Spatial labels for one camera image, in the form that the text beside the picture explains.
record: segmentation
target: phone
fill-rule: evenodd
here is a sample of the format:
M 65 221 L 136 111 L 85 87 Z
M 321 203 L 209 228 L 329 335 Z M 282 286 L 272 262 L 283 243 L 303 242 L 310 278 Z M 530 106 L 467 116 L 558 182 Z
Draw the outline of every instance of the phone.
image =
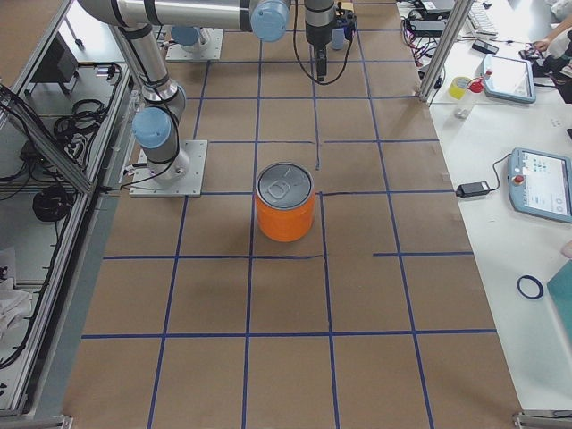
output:
M 523 60 L 530 60 L 530 61 L 539 60 L 543 57 L 542 54 L 533 47 L 531 47 L 530 49 L 523 49 L 522 51 L 518 51 L 518 54 Z

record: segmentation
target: person's hand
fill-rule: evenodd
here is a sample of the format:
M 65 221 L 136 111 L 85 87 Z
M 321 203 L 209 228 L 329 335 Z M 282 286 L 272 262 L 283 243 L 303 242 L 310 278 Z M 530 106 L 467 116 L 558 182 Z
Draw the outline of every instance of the person's hand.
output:
M 542 40 L 537 40 L 533 43 L 534 47 L 538 49 L 540 52 L 544 52 L 548 49 L 548 45 L 550 44 L 550 40 L 547 38 L 543 38 Z

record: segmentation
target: yellow tape roll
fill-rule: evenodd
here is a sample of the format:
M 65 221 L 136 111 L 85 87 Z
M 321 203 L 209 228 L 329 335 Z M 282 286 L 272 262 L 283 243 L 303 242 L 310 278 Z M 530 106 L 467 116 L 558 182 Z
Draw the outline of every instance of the yellow tape roll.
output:
M 467 89 L 467 83 L 470 81 L 470 78 L 466 78 L 465 76 L 458 76 L 457 78 L 453 79 L 449 86 L 449 94 L 451 97 L 460 100 L 465 94 L 465 90 Z

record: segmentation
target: screen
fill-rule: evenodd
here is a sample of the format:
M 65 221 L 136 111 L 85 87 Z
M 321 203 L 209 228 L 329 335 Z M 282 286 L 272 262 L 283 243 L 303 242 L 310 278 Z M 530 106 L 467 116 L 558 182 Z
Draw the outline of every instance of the screen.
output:
M 486 83 L 491 90 L 517 96 L 531 96 L 526 62 L 492 56 L 487 66 L 492 70 L 492 75 Z
M 562 159 L 522 152 L 526 205 L 556 215 L 570 215 L 566 163 Z

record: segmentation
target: robotic arm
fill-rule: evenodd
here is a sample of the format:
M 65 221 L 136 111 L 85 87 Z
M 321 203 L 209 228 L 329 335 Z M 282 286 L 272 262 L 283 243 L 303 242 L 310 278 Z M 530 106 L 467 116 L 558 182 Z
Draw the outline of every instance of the robotic arm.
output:
M 283 36 L 290 18 L 290 0 L 79 0 L 79 3 L 94 18 L 111 26 L 141 87 L 147 107 L 133 119 L 133 134 L 147 156 L 149 170 L 160 172 L 153 173 L 152 178 L 157 182 L 178 180 L 189 169 L 189 159 L 180 150 L 177 130 L 186 97 L 169 77 L 152 24 L 252 31 L 261 40 L 273 42 Z M 341 17 L 345 21 L 344 13 L 337 13 L 334 0 L 306 0 L 305 7 L 307 42 L 314 48 L 317 80 L 324 81 L 326 45 L 332 41 L 333 30 L 347 22 L 340 21 Z

